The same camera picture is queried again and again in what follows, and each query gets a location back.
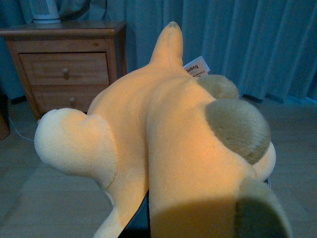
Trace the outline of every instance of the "drawer knob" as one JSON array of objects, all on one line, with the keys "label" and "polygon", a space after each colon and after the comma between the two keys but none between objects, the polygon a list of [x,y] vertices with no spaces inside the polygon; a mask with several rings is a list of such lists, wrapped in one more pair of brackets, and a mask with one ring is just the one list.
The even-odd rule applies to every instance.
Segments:
[{"label": "drawer knob", "polygon": [[69,79],[69,70],[68,70],[68,68],[63,68],[62,72],[63,72],[64,79],[66,79],[66,80]]},{"label": "drawer knob", "polygon": [[72,108],[74,108],[74,107],[76,106],[76,100],[75,100],[75,98],[70,98],[70,99],[69,99],[69,102],[70,102],[70,106],[71,106]]}]

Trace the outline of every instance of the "plush dog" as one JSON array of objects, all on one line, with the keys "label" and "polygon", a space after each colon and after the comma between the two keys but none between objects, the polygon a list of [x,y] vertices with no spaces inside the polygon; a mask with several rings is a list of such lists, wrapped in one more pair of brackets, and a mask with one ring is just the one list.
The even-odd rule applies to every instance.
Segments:
[{"label": "plush dog", "polygon": [[150,63],[101,92],[87,114],[52,110],[35,148],[59,171],[96,180],[113,210],[95,238],[116,238],[150,188],[153,238],[291,237],[263,183],[275,165],[268,125],[220,75],[182,65],[175,22]]}]

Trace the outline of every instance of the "nightstand top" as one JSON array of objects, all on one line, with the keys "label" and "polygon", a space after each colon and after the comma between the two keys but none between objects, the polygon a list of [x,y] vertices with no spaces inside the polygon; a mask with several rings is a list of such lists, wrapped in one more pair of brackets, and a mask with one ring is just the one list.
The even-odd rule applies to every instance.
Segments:
[{"label": "nightstand top", "polygon": [[62,21],[55,24],[31,23],[0,29],[0,36],[115,36],[125,25],[125,21]]}]

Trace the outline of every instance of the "floor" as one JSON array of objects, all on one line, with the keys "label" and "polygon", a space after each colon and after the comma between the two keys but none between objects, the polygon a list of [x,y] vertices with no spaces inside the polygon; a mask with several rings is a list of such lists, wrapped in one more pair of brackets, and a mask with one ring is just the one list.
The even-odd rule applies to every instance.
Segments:
[{"label": "floor", "polygon": [[[267,118],[277,163],[272,189],[288,214],[295,238],[317,234],[317,104],[270,99],[253,103]],[[26,102],[9,105],[21,135],[33,139],[37,122]],[[32,141],[11,134],[0,141],[0,237],[89,238],[110,204],[94,181],[46,167]]]}]

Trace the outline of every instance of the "cable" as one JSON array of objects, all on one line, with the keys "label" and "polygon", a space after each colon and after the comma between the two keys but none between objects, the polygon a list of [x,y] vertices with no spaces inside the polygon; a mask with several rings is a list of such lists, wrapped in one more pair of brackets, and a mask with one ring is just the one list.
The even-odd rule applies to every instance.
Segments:
[{"label": "cable", "polygon": [[31,140],[31,139],[29,139],[29,138],[26,138],[26,137],[24,137],[23,135],[21,135],[21,134],[18,132],[18,130],[16,129],[16,127],[15,127],[13,121],[11,120],[11,118],[9,118],[9,121],[11,122],[11,124],[12,124],[13,128],[15,129],[16,133],[18,133],[18,135],[19,135],[22,139],[25,139],[25,140],[29,140],[29,141],[34,142],[34,140]]}]

